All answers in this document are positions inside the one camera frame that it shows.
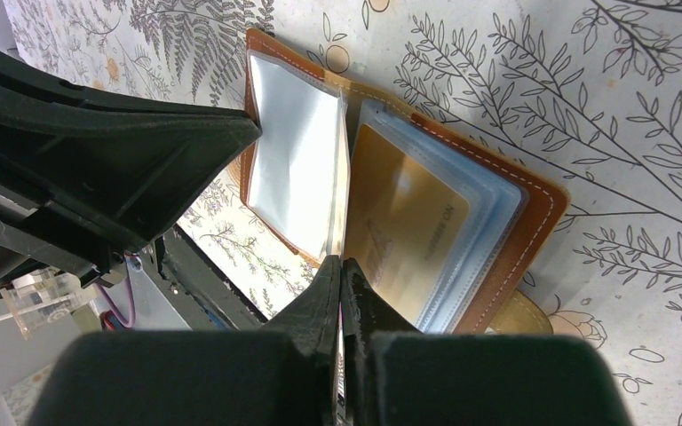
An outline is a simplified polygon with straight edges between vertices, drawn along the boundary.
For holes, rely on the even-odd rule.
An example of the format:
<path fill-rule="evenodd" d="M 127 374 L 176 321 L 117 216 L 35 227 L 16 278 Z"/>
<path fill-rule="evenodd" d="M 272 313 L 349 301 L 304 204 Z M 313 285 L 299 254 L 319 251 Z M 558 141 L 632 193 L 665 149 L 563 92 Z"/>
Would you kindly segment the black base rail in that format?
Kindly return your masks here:
<path fill-rule="evenodd" d="M 179 226 L 140 253 L 143 271 L 163 302 L 152 328 L 197 331 L 256 329 L 267 322 L 259 308 Z"/>

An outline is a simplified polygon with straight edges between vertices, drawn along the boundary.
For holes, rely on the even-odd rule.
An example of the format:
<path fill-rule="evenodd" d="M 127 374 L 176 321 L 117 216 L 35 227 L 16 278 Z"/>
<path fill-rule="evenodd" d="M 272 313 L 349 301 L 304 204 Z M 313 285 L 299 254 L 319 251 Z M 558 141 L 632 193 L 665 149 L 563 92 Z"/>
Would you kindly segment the orange gold credit card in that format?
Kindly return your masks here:
<path fill-rule="evenodd" d="M 400 141 L 370 124 L 353 152 L 345 256 L 370 286 L 416 324 L 440 284 L 469 202 Z"/>

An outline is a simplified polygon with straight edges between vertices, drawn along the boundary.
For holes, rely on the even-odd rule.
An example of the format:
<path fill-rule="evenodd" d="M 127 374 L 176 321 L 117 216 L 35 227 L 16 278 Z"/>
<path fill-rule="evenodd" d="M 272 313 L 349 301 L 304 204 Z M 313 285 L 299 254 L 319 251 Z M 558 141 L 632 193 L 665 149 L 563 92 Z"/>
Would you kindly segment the brown leather card holder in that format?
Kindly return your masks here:
<path fill-rule="evenodd" d="M 345 256 L 351 170 L 364 124 L 386 130 L 470 205 L 416 324 L 429 333 L 545 331 L 517 286 L 565 213 L 567 192 L 389 92 L 337 75 L 267 33 L 246 34 L 246 111 L 261 136 L 240 158 L 241 199 L 289 250 L 312 264 Z"/>

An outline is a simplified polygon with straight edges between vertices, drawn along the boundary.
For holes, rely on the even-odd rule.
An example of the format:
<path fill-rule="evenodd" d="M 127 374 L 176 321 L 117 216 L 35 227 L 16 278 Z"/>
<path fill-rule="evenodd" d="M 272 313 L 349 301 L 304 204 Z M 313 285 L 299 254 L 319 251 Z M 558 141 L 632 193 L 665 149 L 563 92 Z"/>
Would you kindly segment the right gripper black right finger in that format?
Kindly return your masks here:
<path fill-rule="evenodd" d="M 357 425 L 628 425 L 602 358 L 550 335 L 425 334 L 341 270 L 346 398 Z"/>

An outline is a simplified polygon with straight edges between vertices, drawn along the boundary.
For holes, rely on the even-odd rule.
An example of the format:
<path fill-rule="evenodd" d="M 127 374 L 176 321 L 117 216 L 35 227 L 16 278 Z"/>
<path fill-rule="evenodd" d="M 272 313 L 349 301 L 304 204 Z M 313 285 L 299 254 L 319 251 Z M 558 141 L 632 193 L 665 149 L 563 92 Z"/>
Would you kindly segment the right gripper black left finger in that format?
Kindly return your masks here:
<path fill-rule="evenodd" d="M 330 425 L 341 261 L 255 330 L 82 335 L 59 356 L 31 425 Z"/>

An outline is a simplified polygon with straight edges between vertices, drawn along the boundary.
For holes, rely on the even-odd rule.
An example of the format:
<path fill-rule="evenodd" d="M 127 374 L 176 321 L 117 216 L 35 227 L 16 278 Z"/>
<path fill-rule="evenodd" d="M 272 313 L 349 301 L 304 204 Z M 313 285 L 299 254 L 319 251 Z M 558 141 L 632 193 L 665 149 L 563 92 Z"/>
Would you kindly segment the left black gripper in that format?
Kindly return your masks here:
<path fill-rule="evenodd" d="M 46 267 L 121 283 L 120 249 L 171 228 L 259 135 L 239 109 L 100 91 L 0 51 L 0 291 Z"/>

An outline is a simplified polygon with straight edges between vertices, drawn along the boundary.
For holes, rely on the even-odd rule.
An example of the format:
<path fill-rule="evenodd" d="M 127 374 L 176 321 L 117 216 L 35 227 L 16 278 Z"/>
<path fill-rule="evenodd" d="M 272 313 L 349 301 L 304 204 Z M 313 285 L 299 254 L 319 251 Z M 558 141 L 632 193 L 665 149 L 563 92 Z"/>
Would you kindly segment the floral table mat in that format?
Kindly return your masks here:
<path fill-rule="evenodd" d="M 8 1 L 71 83 L 244 103 L 245 32 L 561 183 L 520 289 L 607 360 L 637 425 L 682 425 L 682 1 Z"/>

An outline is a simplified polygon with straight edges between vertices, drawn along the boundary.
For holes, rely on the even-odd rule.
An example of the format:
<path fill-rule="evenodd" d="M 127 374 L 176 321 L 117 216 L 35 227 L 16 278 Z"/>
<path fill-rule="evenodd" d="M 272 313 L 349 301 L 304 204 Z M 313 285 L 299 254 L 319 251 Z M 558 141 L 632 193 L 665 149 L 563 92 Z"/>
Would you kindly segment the yellow black credit card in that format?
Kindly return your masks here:
<path fill-rule="evenodd" d="M 337 315 L 337 344 L 335 349 L 336 360 L 334 361 L 334 425 L 345 425 L 345 347 L 343 310 L 338 308 Z"/>

